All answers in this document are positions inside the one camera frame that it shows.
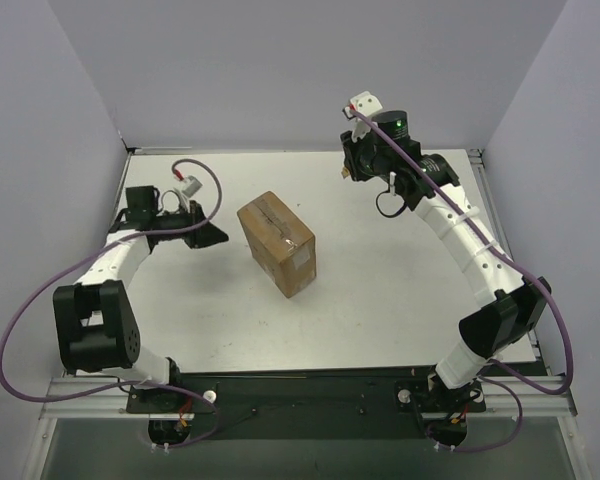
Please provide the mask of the brown cardboard express box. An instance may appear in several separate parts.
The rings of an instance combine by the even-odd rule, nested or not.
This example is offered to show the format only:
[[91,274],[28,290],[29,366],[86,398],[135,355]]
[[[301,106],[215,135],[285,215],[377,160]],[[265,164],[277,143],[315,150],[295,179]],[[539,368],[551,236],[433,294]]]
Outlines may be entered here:
[[237,211],[251,255],[286,298],[317,275],[316,237],[272,191]]

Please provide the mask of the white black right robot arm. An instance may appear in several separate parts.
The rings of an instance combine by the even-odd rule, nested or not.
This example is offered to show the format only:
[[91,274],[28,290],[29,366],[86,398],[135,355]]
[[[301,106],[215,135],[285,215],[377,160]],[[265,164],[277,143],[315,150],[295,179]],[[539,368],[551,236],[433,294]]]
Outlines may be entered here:
[[546,300],[508,265],[450,163],[440,154],[423,153],[410,137],[405,112],[378,109],[367,117],[350,104],[343,113],[354,123],[340,136],[349,177],[355,182],[382,179],[387,193],[402,198],[400,209],[416,214],[434,232],[474,295],[477,311],[460,321],[460,339],[437,363],[432,378],[448,391],[464,388],[536,326]]

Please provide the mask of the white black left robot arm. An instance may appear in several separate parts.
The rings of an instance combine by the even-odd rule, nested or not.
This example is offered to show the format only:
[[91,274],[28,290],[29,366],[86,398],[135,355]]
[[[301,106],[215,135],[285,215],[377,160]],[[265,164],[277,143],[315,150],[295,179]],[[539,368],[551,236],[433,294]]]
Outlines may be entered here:
[[181,240],[191,249],[202,249],[229,236],[186,195],[174,212],[160,210],[154,186],[129,187],[125,195],[127,205],[108,232],[111,249],[92,261],[74,284],[53,293],[60,358],[69,374],[106,374],[150,389],[150,400],[169,412],[184,402],[180,370],[174,360],[141,345],[127,288],[159,243]]

